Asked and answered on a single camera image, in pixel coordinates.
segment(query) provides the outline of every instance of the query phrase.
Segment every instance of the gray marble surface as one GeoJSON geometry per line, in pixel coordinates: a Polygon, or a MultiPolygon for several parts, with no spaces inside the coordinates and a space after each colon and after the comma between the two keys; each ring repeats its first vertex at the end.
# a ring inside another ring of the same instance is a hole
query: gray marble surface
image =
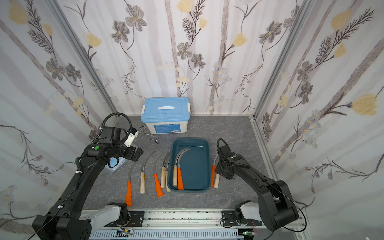
{"type": "MultiPolygon", "coordinates": [[[[141,122],[140,117],[130,117],[130,119],[133,127],[137,129],[141,125],[145,125],[141,122]]],[[[120,118],[116,126],[127,129],[129,124],[126,119],[120,118]]],[[[144,154],[136,164],[131,176],[133,202],[131,209],[221,209],[234,208],[236,204],[245,200],[257,202],[256,193],[238,176],[232,180],[220,177],[218,189],[211,187],[203,193],[168,193],[164,188],[162,197],[157,197],[153,177],[153,164],[157,154],[170,151],[173,141],[179,137],[206,139],[210,144],[211,161],[216,154],[216,141],[221,137],[226,140],[232,151],[244,156],[261,173],[267,174],[248,117],[191,117],[186,133],[157,134],[155,137],[159,144],[142,134],[139,134],[134,140],[134,144],[141,147],[144,154]],[[152,151],[156,151],[156,155],[151,156],[145,166],[146,193],[140,194],[141,161],[152,151]]],[[[83,208],[101,209],[110,202],[125,202],[127,174],[132,164],[133,162],[126,161],[116,172],[104,169],[96,179],[83,208]]],[[[157,173],[160,178],[160,161],[157,164],[157,173]]]]}

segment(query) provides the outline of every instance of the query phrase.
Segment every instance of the black mounting plate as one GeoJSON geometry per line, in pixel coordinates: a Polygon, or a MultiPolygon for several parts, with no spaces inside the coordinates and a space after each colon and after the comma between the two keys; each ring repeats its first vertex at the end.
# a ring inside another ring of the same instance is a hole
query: black mounting plate
{"type": "MultiPolygon", "coordinates": [[[[236,217],[235,217],[235,211],[221,211],[221,219],[222,219],[222,224],[225,227],[231,227],[235,223],[234,227],[239,227],[241,226],[240,224],[236,223],[236,217]]],[[[262,226],[263,223],[260,221],[253,220],[256,226],[262,226]]],[[[245,226],[250,226],[253,227],[252,221],[249,221],[249,223],[245,226]]]]}
{"type": "MultiPolygon", "coordinates": [[[[141,227],[144,220],[144,211],[128,211],[131,221],[125,226],[128,227],[141,227]]],[[[118,227],[116,224],[107,224],[105,227],[118,227]]]]}

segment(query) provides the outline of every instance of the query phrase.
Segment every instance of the blue tray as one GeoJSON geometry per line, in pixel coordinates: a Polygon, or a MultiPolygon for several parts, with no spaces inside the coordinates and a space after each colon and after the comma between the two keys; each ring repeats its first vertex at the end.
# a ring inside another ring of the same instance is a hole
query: blue tray
{"type": "Polygon", "coordinates": [[[205,192],[211,187],[209,144],[201,138],[178,138],[173,142],[172,154],[168,164],[168,187],[173,192],[205,192]],[[176,155],[183,148],[189,147],[181,161],[181,175],[184,190],[173,186],[173,166],[176,155]]]}

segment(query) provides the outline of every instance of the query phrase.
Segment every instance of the label sticker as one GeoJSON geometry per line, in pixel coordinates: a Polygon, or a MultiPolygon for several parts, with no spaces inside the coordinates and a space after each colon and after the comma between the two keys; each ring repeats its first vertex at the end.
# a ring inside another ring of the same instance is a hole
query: label sticker
{"type": "Polygon", "coordinates": [[[175,133],[181,132],[180,124],[154,125],[156,133],[175,133]]]}

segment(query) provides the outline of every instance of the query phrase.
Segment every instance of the wire tongs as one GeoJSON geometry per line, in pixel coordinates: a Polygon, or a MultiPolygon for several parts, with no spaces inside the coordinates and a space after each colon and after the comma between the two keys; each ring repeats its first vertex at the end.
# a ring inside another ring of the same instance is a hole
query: wire tongs
{"type": "Polygon", "coordinates": [[[141,133],[141,134],[143,134],[143,135],[146,135],[147,136],[147,138],[149,139],[149,140],[153,140],[153,141],[155,141],[157,144],[159,144],[159,142],[157,141],[157,139],[152,135],[152,134],[148,134],[148,133],[146,133],[145,131],[144,131],[144,129],[146,129],[146,126],[140,126],[140,130],[142,131],[139,131],[139,130],[137,130],[139,133],[141,133]]]}

